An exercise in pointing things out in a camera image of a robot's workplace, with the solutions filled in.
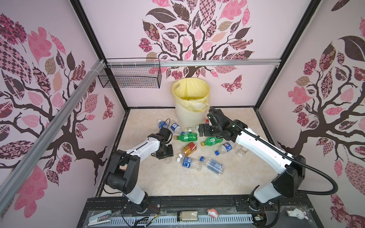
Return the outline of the clear unlabelled bottle white cap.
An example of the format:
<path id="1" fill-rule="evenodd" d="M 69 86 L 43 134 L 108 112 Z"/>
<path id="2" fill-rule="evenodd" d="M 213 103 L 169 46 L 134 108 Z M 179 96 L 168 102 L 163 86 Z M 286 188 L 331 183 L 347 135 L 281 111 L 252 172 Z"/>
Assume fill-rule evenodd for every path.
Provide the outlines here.
<path id="1" fill-rule="evenodd" d="M 164 163 L 170 164 L 170 163 L 172 163 L 172 160 L 173 160 L 173 157 L 167 157 L 164 159 Z"/>

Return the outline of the pepsi label small bottle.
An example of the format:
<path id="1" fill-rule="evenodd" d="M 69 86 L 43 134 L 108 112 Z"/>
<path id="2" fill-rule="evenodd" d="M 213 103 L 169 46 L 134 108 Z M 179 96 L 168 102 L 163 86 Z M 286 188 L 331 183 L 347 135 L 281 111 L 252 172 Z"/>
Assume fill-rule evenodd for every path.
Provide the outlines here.
<path id="1" fill-rule="evenodd" d="M 222 144 L 217 150 L 214 151 L 214 155 L 224 155 L 230 153 L 234 149 L 236 149 L 237 145 L 235 143 L 226 142 Z"/>

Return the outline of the small blue label bottle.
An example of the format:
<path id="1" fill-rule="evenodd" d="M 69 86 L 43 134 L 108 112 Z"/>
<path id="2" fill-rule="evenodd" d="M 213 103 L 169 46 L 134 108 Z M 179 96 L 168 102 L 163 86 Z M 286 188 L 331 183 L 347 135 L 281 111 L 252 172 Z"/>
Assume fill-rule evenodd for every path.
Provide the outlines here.
<path id="1" fill-rule="evenodd" d="M 158 120 L 159 129 L 168 128 L 168 126 L 169 126 L 169 121 L 168 120 Z"/>

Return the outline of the small clear green label bottle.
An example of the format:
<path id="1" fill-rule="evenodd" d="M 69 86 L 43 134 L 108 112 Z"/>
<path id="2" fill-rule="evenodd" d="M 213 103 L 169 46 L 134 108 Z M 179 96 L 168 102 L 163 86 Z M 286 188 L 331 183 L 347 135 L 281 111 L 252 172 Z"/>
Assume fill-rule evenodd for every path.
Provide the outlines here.
<path id="1" fill-rule="evenodd" d="M 248 149 L 246 147 L 242 147 L 237 151 L 238 157 L 243 157 L 247 153 Z"/>

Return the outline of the clear bottle green white label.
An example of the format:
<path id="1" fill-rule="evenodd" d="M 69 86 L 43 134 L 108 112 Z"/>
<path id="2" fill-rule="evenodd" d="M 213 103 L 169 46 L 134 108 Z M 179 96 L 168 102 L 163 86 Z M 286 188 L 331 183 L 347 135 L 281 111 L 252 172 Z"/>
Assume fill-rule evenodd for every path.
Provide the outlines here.
<path id="1" fill-rule="evenodd" d="M 196 125 L 196 126 L 193 126 L 193 127 L 186 127 L 184 129 L 184 132 L 186 134 L 191 134 L 191 133 L 199 133 L 199 126 Z"/>

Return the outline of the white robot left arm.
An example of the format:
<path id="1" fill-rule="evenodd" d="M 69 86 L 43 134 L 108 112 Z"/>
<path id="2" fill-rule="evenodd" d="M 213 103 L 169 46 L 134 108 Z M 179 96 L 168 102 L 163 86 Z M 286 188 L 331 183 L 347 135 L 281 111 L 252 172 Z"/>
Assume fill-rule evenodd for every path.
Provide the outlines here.
<path id="1" fill-rule="evenodd" d="M 116 150 L 106 174 L 106 185 L 118 190 L 133 204 L 146 207 L 148 195 L 137 186 L 140 164 L 149 156 L 159 160 L 173 157 L 173 146 L 170 144 L 172 136 L 170 130 L 161 128 L 158 133 L 150 134 L 144 142 L 132 149 Z"/>

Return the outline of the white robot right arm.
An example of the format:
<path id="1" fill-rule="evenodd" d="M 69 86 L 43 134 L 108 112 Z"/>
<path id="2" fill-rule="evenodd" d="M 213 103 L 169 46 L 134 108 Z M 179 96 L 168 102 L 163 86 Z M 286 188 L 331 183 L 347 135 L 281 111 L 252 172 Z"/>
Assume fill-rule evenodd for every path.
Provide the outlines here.
<path id="1" fill-rule="evenodd" d="M 220 109 L 211 107 L 207 117 L 211 123 L 208 132 L 212 136 L 232 141 L 249 149 L 271 166 L 277 176 L 264 185 L 258 185 L 250 193 L 248 202 L 251 207 L 258 207 L 276 197 L 293 197 L 304 180 L 305 168 L 303 158 L 285 153 L 276 146 L 262 139 L 240 120 L 231 120 Z"/>

